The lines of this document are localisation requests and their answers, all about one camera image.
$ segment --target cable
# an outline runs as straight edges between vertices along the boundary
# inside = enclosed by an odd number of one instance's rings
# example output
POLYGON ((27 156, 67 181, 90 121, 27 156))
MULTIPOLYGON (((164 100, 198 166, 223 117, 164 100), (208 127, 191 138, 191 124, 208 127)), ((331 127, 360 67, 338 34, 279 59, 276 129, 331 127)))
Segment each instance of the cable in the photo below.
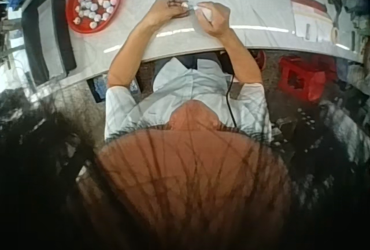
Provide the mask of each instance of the cable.
POLYGON ((227 107, 229 108, 231 119, 234 123, 234 127, 237 128, 238 126, 236 125, 236 121, 235 121, 234 115, 232 114, 231 107, 230 107, 230 104, 229 104, 229 93, 230 93, 230 90, 231 90, 232 82, 234 81, 234 77, 235 77, 235 74, 232 74, 232 79, 231 79, 229 88, 227 89, 227 92, 226 92, 226 102, 227 102, 227 107))

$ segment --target hair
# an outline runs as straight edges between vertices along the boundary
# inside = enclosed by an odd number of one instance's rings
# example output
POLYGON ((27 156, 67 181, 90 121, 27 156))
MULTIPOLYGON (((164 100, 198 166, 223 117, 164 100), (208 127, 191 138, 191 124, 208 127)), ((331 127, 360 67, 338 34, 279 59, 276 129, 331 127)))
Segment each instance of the hair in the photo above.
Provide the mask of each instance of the hair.
MULTIPOLYGON (((1 222, 5 241, 12 247, 316 249, 366 243, 370 222, 368 162, 341 159, 340 168, 319 180, 310 174, 296 178, 294 169, 289 168, 292 202, 274 242, 253 232, 261 224, 248 210, 253 195, 243 199, 240 220, 227 236, 207 232, 206 220, 204 232, 189 234, 184 226, 179 232, 169 229, 159 236, 117 197, 97 162, 92 139, 79 123, 50 102, 32 105, 20 95, 21 91, 0 95, 1 222)), ((343 156, 344 146, 336 143, 334 155, 343 156)), ((324 159, 327 153, 316 154, 324 159)), ((268 165, 259 167, 262 172, 268 165)))

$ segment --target red tray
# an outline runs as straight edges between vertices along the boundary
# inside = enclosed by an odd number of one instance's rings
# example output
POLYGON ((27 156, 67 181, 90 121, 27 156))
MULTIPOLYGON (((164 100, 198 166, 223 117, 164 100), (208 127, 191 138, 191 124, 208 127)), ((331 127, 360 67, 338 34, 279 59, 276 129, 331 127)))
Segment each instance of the red tray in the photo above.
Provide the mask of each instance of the red tray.
MULTIPOLYGON (((67 6, 66 6, 66 17, 67 22, 72 30, 79 33, 96 33, 100 32, 103 29, 105 29, 110 22, 113 20, 114 15, 117 13, 118 8, 120 7, 122 0, 118 0, 117 4, 114 8, 113 13, 109 16, 107 21, 101 21, 98 23, 98 26, 95 29, 90 28, 90 22, 91 19, 88 17, 81 18, 81 24, 76 25, 73 21, 76 17, 78 17, 78 13, 75 11, 76 6, 79 5, 78 0, 67 0, 67 6)), ((105 12, 105 9, 102 6, 99 6, 99 9, 96 11, 97 14, 103 15, 105 12)))

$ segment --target white table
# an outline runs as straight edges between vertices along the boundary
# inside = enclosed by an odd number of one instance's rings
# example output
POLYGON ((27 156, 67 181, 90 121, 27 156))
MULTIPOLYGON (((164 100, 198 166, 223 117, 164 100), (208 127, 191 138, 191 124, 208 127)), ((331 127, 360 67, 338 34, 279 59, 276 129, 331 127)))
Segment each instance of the white table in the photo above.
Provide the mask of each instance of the white table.
MULTIPOLYGON (((355 51, 351 48, 350 32, 353 24, 350 14, 342 11, 339 17, 339 46, 331 42, 306 42, 295 33, 295 22, 290 0, 189 0, 220 2, 231 8, 230 24, 248 48, 274 48, 308 51, 333 55, 361 62, 359 38, 355 51)), ((77 68, 63 79, 59 88, 76 84, 108 71, 110 63, 123 45, 133 27, 148 11, 154 0, 124 0, 113 22, 103 31, 82 35, 70 30, 77 68)), ((327 4, 331 18, 333 5, 327 4)), ((171 21, 152 38, 143 60, 217 50, 221 44, 203 33, 195 17, 171 21)))

